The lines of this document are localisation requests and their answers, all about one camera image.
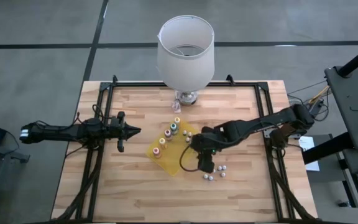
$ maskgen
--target wooden table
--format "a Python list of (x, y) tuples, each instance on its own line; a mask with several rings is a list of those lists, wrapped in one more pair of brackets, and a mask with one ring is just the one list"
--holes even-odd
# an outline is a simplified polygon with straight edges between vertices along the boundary
[[(78, 104), (82, 120), (93, 117), (91, 106), (96, 103), (99, 84), (84, 82)], [(268, 85), (274, 112), (288, 107), (284, 82), (268, 81)], [(181, 114), (174, 114), (171, 109), (173, 97), (174, 92), (168, 87), (114, 89), (110, 115), (125, 111), (128, 124), (142, 128), (142, 132), (124, 143), (124, 153), (117, 151), (116, 140), (106, 141), (93, 221), (277, 221), (261, 133), (216, 154), (213, 161), (227, 165), (227, 176), (215, 175), (212, 182), (204, 180), (201, 171), (179, 171), (172, 177), (145, 155), (149, 144), (176, 116), (199, 130), (231, 119), (259, 117), (253, 88), (207, 87), (200, 91), (195, 105), (182, 107)], [(70, 143), (68, 152), (79, 146)], [(52, 218), (59, 216), (78, 193), (85, 157), (86, 149), (82, 149), (66, 159)], [(301, 152), (288, 147), (284, 160), (292, 192), (316, 217)], [(280, 198), (287, 214), (282, 192)]]

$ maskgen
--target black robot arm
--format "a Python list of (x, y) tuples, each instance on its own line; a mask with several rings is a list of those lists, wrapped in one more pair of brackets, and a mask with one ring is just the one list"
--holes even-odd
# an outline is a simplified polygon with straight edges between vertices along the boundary
[(43, 140), (76, 141), (93, 149), (105, 139), (117, 138), (117, 148), (124, 152), (122, 140), (128, 140), (140, 132), (140, 128), (128, 125), (124, 118), (125, 113), (120, 111), (117, 117), (110, 118), (109, 125), (104, 125), (99, 118), (90, 118), (69, 126), (54, 126), (38, 121), (23, 126), (19, 139), (25, 144)]
[(203, 127), (201, 133), (191, 139), (190, 147), (198, 152), (198, 169), (212, 173), (214, 169), (212, 155), (239, 144), (252, 133), (277, 128), (270, 133), (272, 147), (284, 148), (290, 135), (295, 133), (304, 135), (313, 124), (313, 117), (303, 105), (293, 105), (250, 121), (228, 121), (214, 128)]

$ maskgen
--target lamp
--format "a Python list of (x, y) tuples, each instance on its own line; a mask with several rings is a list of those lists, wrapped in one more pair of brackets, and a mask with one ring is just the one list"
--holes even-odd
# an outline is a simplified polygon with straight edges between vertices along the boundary
[(197, 100), (197, 90), (212, 80), (214, 30), (197, 16), (177, 16), (158, 33), (157, 69), (165, 84), (179, 92), (183, 105)]

